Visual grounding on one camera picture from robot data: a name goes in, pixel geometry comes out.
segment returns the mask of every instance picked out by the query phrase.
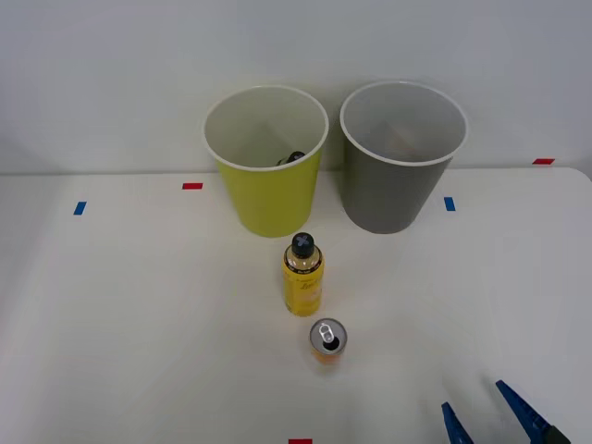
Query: soda can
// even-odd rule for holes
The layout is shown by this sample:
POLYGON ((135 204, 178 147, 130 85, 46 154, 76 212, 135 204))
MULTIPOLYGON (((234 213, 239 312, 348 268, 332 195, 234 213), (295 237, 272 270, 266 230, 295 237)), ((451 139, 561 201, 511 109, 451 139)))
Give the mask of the soda can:
POLYGON ((340 321, 319 319, 310 333, 313 355, 321 364, 336 364, 345 350, 348 334, 340 321))

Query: red tape marker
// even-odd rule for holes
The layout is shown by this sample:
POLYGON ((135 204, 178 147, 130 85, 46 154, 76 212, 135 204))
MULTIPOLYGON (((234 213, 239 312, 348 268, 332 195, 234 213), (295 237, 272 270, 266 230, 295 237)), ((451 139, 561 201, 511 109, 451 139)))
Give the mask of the red tape marker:
POLYGON ((200 190, 203 187, 202 182, 185 182, 183 184, 183 190, 200 190))
POLYGON ((533 165, 551 165, 553 162, 555 162, 555 159, 540 158, 535 159, 533 165))

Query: bottle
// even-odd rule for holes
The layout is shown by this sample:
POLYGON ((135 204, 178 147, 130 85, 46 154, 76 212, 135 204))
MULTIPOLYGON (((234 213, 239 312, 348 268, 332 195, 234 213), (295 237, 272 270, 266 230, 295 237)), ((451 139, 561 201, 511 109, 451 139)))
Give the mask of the bottle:
POLYGON ((310 316, 321 305, 323 254, 308 233, 298 233, 284 253, 284 301, 297 316, 310 316))
POLYGON ((303 153, 302 151, 295 151, 292 154, 290 154, 288 157, 284 157, 283 159, 279 159, 276 163, 276 167, 279 167, 280 165, 289 164, 290 162, 294 162, 295 160, 298 160, 301 157, 305 157, 305 156, 306 156, 306 154, 303 153))

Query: black bottle cap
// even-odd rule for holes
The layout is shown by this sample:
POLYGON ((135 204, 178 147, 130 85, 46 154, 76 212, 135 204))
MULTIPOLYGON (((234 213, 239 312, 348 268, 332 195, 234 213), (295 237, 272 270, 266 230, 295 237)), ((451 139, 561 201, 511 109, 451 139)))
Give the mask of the black bottle cap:
POLYGON ((298 233, 292 238, 292 252, 299 257, 310 257, 315 252, 315 240, 308 233, 298 233))
POLYGON ((301 157, 305 157, 306 154, 303 153, 302 151, 295 151, 294 153, 290 154, 290 156, 288 157, 288 162, 294 162, 295 160, 300 159, 301 157))

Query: blue tape marker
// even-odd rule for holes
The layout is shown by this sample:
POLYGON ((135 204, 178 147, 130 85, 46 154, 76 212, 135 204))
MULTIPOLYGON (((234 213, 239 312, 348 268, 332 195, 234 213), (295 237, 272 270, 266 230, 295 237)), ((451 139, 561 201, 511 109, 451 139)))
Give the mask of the blue tape marker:
POLYGON ((454 201, 451 197, 445 197, 444 204, 446 205, 446 211, 456 211, 456 208, 454 207, 454 201))
POLYGON ((74 210, 74 216, 82 216, 85 207, 86 202, 78 202, 78 205, 76 205, 76 209, 74 210))

